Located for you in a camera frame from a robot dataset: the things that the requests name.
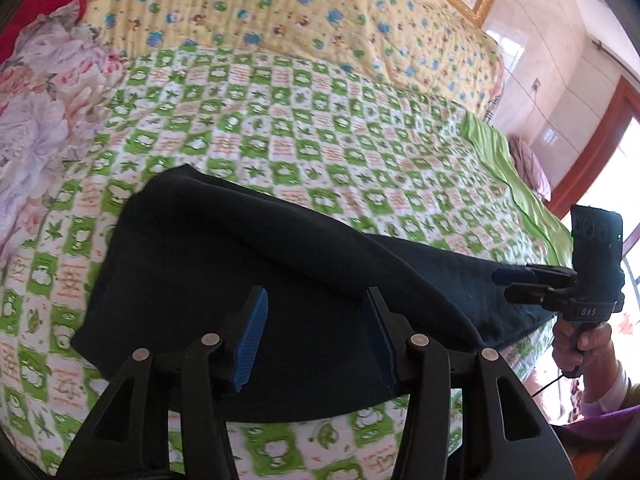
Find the person right forearm pink sleeve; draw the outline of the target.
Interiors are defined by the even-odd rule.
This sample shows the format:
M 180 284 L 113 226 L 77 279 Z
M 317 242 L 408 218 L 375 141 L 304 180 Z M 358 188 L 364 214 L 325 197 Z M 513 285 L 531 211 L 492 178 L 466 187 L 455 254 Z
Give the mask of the person right forearm pink sleeve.
M 617 365 L 618 371 L 612 387 L 598 400 L 582 402 L 582 414 L 585 417 L 602 416 L 639 405 L 639 385 L 630 381 L 620 362 Z

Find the person right hand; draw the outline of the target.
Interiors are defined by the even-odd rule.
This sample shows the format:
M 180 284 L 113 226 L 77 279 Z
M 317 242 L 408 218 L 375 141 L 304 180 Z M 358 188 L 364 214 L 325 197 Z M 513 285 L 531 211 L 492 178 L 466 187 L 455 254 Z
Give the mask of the person right hand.
M 576 367 L 582 368 L 584 400 L 596 402 L 615 384 L 620 368 L 611 339 L 612 327 L 601 324 L 581 333 L 575 341 L 574 331 L 574 325 L 559 315 L 553 326 L 552 356 L 565 375 Z

